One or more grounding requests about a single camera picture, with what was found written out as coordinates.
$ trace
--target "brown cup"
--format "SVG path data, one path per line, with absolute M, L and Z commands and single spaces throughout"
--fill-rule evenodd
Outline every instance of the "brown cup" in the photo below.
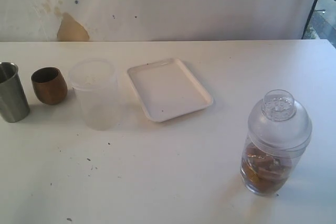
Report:
M 67 96 L 67 84 L 58 68 L 41 68 L 32 74 L 36 97 L 45 104 L 55 105 Z

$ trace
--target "table surface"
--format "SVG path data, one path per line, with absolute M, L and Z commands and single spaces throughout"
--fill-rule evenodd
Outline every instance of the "table surface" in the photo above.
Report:
M 118 70 L 122 117 L 87 128 L 75 95 L 41 104 L 30 75 L 109 59 Z M 126 70 L 180 58 L 209 93 L 209 108 L 149 121 Z M 335 223 L 336 50 L 326 40 L 0 43 L 19 66 L 31 113 L 0 120 L 1 223 Z M 272 89 L 285 89 L 313 122 L 310 145 L 278 196 L 259 197 L 240 178 L 247 118 Z

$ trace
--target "glass jar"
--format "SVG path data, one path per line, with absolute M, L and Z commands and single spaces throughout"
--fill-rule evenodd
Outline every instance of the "glass jar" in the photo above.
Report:
M 285 90 L 272 90 L 252 109 L 240 173 L 245 186 L 266 196 L 279 190 L 310 142 L 311 120 Z

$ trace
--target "metal tumbler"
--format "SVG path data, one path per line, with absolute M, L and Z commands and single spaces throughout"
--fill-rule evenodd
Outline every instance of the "metal tumbler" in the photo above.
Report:
M 25 118 L 29 110 L 17 65 L 0 62 L 0 115 L 8 123 L 15 123 Z

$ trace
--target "white wall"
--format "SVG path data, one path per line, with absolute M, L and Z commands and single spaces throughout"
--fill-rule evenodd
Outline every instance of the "white wall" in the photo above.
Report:
M 78 0 L 78 4 L 75 1 L 0 0 L 0 41 L 57 40 L 63 12 L 83 25 L 90 40 L 295 39 L 301 37 L 313 3 L 313 0 Z

